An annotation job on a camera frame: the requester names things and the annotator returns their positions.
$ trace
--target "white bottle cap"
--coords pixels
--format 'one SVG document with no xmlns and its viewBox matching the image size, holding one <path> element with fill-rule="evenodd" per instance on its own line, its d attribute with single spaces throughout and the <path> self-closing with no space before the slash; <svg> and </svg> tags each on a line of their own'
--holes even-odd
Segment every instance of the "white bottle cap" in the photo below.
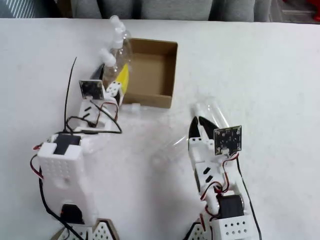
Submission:
<svg viewBox="0 0 320 240">
<path fill-rule="evenodd" d="M 116 58 L 106 48 L 102 48 L 100 50 L 100 57 L 107 67 L 113 67 L 116 65 Z"/>
<path fill-rule="evenodd" d="M 124 44 L 124 34 L 120 28 L 115 28 L 113 32 L 112 48 L 121 49 Z"/>
<path fill-rule="evenodd" d="M 118 28 L 120 19 L 117 15 L 113 15 L 110 17 L 110 22 L 114 26 L 114 28 Z"/>
</svg>

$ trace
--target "red wire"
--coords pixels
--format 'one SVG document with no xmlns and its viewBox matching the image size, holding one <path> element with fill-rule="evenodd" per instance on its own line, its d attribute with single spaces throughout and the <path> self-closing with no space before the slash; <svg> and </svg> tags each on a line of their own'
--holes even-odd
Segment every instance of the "red wire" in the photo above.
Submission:
<svg viewBox="0 0 320 240">
<path fill-rule="evenodd" d="M 221 184 L 220 182 L 218 182 L 218 181 L 213 181 L 213 182 L 211 182 L 211 183 L 206 187 L 205 191 L 204 191 L 203 194 L 201 195 L 201 197 L 200 197 L 200 200 L 201 200 L 201 201 L 205 198 L 208 189 L 209 189 L 213 184 L 218 184 L 219 187 L 221 188 L 221 190 L 217 190 L 217 189 L 216 189 L 216 190 L 215 190 L 216 193 L 219 193 L 219 194 L 220 194 L 220 193 L 225 193 L 226 191 L 228 191 L 229 186 L 230 186 L 230 183 L 229 183 L 229 178 L 228 178 L 228 175 L 227 175 L 227 172 L 226 172 L 226 169 L 225 169 L 225 162 L 233 161 L 233 160 L 237 159 L 238 156 L 239 156 L 239 153 L 237 152 L 234 157 L 232 157 L 232 158 L 230 158 L 230 159 L 227 159 L 227 160 L 225 160 L 225 161 L 222 163 L 222 167 L 223 167 L 223 170 L 224 170 L 224 176 L 225 176 L 225 180 L 226 180 L 226 184 L 227 184 L 226 189 L 225 189 L 225 190 L 222 190 L 222 189 L 223 189 L 222 184 Z"/>
<path fill-rule="evenodd" d="M 200 221 L 201 221 L 201 225 L 203 227 L 203 231 L 206 231 L 206 226 L 205 226 L 205 222 L 204 222 L 204 217 L 202 216 L 202 213 L 200 213 Z"/>
<path fill-rule="evenodd" d="M 209 212 L 208 205 L 206 205 L 204 207 L 204 210 L 206 211 L 207 214 L 209 214 L 211 216 L 211 218 L 209 219 L 210 222 L 212 221 L 212 219 L 217 219 L 219 217 L 218 214 L 217 215 L 213 215 L 211 212 Z"/>
<path fill-rule="evenodd" d="M 218 181 L 213 181 L 213 182 L 211 182 L 211 183 L 206 187 L 206 189 L 205 189 L 205 191 L 203 192 L 203 194 L 201 195 L 201 197 L 200 197 L 200 200 L 201 200 L 201 201 L 205 198 L 208 189 L 209 189 L 213 184 L 218 184 L 219 187 L 221 187 L 221 189 L 223 188 L 223 187 L 222 187 L 222 184 L 221 184 L 220 182 L 218 182 Z"/>
<path fill-rule="evenodd" d="M 229 162 L 229 161 L 233 161 L 233 160 L 237 159 L 238 157 L 239 157 L 239 153 L 237 152 L 234 157 L 232 157 L 230 159 L 227 159 L 222 163 L 222 168 L 223 168 L 223 171 L 224 171 L 224 176 L 225 176 L 225 181 L 226 181 L 226 188 L 225 188 L 225 190 L 222 191 L 222 193 L 226 193 L 229 190 L 229 187 L 230 187 L 229 178 L 228 178 L 228 175 L 227 175 L 227 172 L 226 172 L 226 169 L 225 169 L 225 163 Z"/>
<path fill-rule="evenodd" d="M 44 179 L 44 176 L 43 176 L 40 172 L 38 172 L 38 171 L 34 168 L 34 166 L 33 166 L 33 164 L 32 164 L 32 160 L 33 160 L 36 156 L 37 156 L 37 154 L 34 155 L 34 156 L 31 158 L 31 160 L 30 160 L 30 167 L 31 167 L 32 171 L 33 171 L 35 174 L 37 174 L 37 176 L 38 176 L 39 178 Z"/>
<path fill-rule="evenodd" d="M 116 106 L 116 112 L 115 112 L 114 120 L 117 121 L 117 119 L 118 119 L 118 111 L 119 111 L 118 105 L 115 104 L 114 102 L 106 101 L 106 102 L 101 104 L 101 106 L 100 106 L 101 109 L 102 109 L 104 104 L 111 104 L 111 105 L 115 105 Z M 99 111 L 98 117 L 96 118 L 96 123 L 95 123 L 96 125 L 98 124 L 98 121 L 99 121 L 99 118 L 100 118 L 100 113 L 101 112 Z"/>
</svg>

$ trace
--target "robotic arm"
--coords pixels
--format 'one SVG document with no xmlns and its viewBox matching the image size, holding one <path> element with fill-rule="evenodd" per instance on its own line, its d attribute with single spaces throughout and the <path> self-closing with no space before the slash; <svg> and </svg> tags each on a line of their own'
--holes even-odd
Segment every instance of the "robotic arm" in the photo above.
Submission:
<svg viewBox="0 0 320 240">
<path fill-rule="evenodd" d="M 261 240 L 261 233 L 239 167 L 242 127 L 229 127 L 219 107 L 213 122 L 195 107 L 188 152 L 204 210 L 185 240 Z"/>
<path fill-rule="evenodd" d="M 114 81 L 106 89 L 100 79 L 79 83 L 83 100 L 78 116 L 70 116 L 65 120 L 64 131 L 33 148 L 38 151 L 33 158 L 38 158 L 40 171 L 33 167 L 33 158 L 30 165 L 40 178 L 41 198 L 47 212 L 66 227 L 58 240 L 66 236 L 115 240 L 118 237 L 110 220 L 98 221 L 96 225 L 98 212 L 85 161 L 90 161 L 91 153 L 105 144 L 103 133 L 122 133 L 117 123 L 124 98 L 122 83 Z M 69 125 L 71 119 L 80 120 L 75 129 Z"/>
</svg>

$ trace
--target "red object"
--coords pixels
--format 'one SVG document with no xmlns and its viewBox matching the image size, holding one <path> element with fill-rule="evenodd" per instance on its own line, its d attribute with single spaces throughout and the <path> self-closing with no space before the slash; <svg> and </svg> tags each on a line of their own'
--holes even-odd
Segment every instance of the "red object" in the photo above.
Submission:
<svg viewBox="0 0 320 240">
<path fill-rule="evenodd" d="M 313 19 L 317 22 L 320 22 L 320 0 L 307 0 L 307 1 L 316 6 L 317 13 L 313 17 Z"/>
</svg>

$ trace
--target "cable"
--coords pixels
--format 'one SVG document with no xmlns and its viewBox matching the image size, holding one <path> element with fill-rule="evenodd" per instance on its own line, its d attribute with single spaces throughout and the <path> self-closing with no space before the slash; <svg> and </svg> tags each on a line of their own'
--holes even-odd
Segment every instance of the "cable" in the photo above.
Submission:
<svg viewBox="0 0 320 240">
<path fill-rule="evenodd" d="M 105 115 L 107 115 L 111 120 L 112 122 L 117 126 L 117 128 L 119 129 L 119 134 L 121 133 L 122 134 L 122 129 L 121 127 L 119 126 L 119 124 L 117 123 L 117 121 L 109 114 L 107 113 L 105 110 L 103 110 L 101 107 L 99 107 L 97 104 L 95 104 L 92 100 L 90 100 L 90 103 L 92 103 L 97 109 L 99 109 L 101 112 L 103 112 Z"/>
<path fill-rule="evenodd" d="M 118 111 L 119 111 L 118 105 L 115 104 L 114 102 L 106 101 L 106 102 L 101 104 L 101 106 L 100 106 L 101 109 L 104 106 L 104 104 L 111 104 L 111 105 L 115 105 L 116 106 L 116 112 L 115 112 L 114 120 L 117 121 L 118 120 Z M 98 122 L 99 122 L 100 113 L 101 113 L 101 111 L 99 111 L 98 117 L 96 118 L 96 123 L 95 123 L 96 126 L 98 125 Z"/>
<path fill-rule="evenodd" d="M 71 82 L 71 76 L 72 76 L 72 72 L 74 70 L 74 66 L 76 63 L 77 57 L 75 57 L 72 67 L 71 67 L 71 71 L 70 71 L 70 76 L 69 76 L 69 82 L 68 82 L 68 87 L 66 89 L 66 95 L 65 95 L 65 103 L 64 103 L 64 132 L 67 132 L 67 102 L 68 102 L 68 95 L 69 95 L 69 88 L 70 88 L 70 82 Z"/>
<path fill-rule="evenodd" d="M 88 124 L 88 126 L 89 126 L 90 128 L 95 128 L 95 127 L 97 126 L 97 125 L 96 125 L 95 123 L 93 123 L 92 121 L 89 121 L 89 120 L 87 120 L 87 119 L 85 119 L 85 118 L 83 118 L 83 117 L 70 116 L 70 117 L 68 117 L 68 119 L 66 120 L 66 127 L 69 129 L 69 131 L 70 131 L 71 134 L 74 133 L 74 130 L 69 126 L 69 121 L 70 121 L 71 119 L 79 119 L 79 120 L 81 120 L 81 121 L 84 121 L 84 122 L 86 122 L 86 123 Z"/>
<path fill-rule="evenodd" d="M 226 181 L 226 188 L 224 190 L 222 190 L 222 193 L 226 193 L 229 190 L 229 187 L 230 187 L 228 174 L 227 174 L 226 169 L 225 169 L 225 163 L 237 159 L 238 156 L 239 156 L 239 153 L 237 152 L 237 153 L 234 153 L 233 155 L 234 155 L 234 157 L 231 156 L 231 158 L 223 161 L 223 163 L 222 163 L 222 168 L 223 168 L 223 171 L 224 171 L 224 176 L 225 176 L 225 181 Z"/>
<path fill-rule="evenodd" d="M 65 222 L 61 217 L 56 215 L 47 205 L 45 196 L 44 196 L 44 188 L 43 188 L 43 182 L 42 179 L 39 178 L 39 188 L 40 188 L 40 195 L 41 195 L 41 200 L 44 205 L 44 208 L 48 214 L 53 216 L 55 219 L 57 219 L 62 225 L 65 226 L 66 229 L 68 229 L 70 232 L 72 232 L 78 239 L 84 240 L 67 222 Z"/>
<path fill-rule="evenodd" d="M 62 240 L 67 240 L 70 237 L 70 230 L 69 229 L 67 229 L 67 230 L 68 230 L 68 235 Z"/>
<path fill-rule="evenodd" d="M 203 194 L 201 195 L 201 197 L 200 197 L 200 200 L 201 200 L 201 201 L 205 198 L 208 189 L 209 189 L 213 184 L 218 184 L 218 186 L 220 187 L 220 189 L 223 189 L 222 184 L 221 184 L 220 182 L 218 182 L 218 181 L 213 181 L 213 182 L 211 182 L 211 183 L 206 187 L 206 189 L 205 189 L 205 191 L 203 192 Z"/>
<path fill-rule="evenodd" d="M 205 221 L 204 221 L 204 217 L 202 216 L 202 213 L 200 213 L 200 221 L 201 221 L 201 225 L 203 227 L 203 231 L 206 231 L 206 226 L 205 226 Z"/>
<path fill-rule="evenodd" d="M 214 214 L 212 214 L 211 212 L 209 212 L 209 210 L 208 210 L 208 205 L 205 205 L 204 210 L 205 210 L 205 212 L 206 212 L 207 214 L 209 214 L 209 215 L 211 216 L 211 218 L 209 219 L 210 222 L 212 221 L 212 219 L 217 219 L 217 218 L 219 217 L 219 214 L 214 215 Z"/>
<path fill-rule="evenodd" d="M 36 156 L 38 156 L 38 155 L 35 154 L 35 155 L 31 158 L 31 160 L 30 160 L 30 167 L 31 167 L 32 171 L 33 171 L 39 178 L 44 179 L 44 176 L 43 176 L 40 172 L 38 172 L 38 171 L 34 168 L 34 165 L 32 164 L 32 161 L 33 161 L 33 159 L 34 159 Z"/>
<path fill-rule="evenodd" d="M 211 240 L 214 240 L 214 231 L 212 229 L 212 226 L 210 226 L 210 230 L 211 230 Z"/>
<path fill-rule="evenodd" d="M 258 221 L 257 221 L 257 218 L 256 218 L 254 206 L 252 205 L 252 202 L 251 202 L 251 199 L 250 199 L 250 195 L 249 195 L 247 186 L 245 184 L 245 180 L 244 180 L 244 178 L 242 176 L 242 173 L 241 173 L 241 170 L 240 170 L 240 164 L 239 164 L 239 158 L 238 157 L 236 158 L 236 164 L 237 164 L 237 167 L 238 167 L 238 172 L 239 172 L 239 174 L 241 176 L 241 179 L 242 179 L 242 183 L 243 183 L 244 189 L 245 189 L 246 194 L 248 195 L 248 198 L 249 198 L 249 203 L 250 203 L 253 219 L 254 219 L 254 222 L 255 222 L 255 225 L 256 225 L 256 229 L 258 230 L 258 233 L 259 233 L 259 240 L 262 240 L 262 235 L 261 235 L 260 227 L 259 227 L 259 224 L 258 224 Z"/>
</svg>

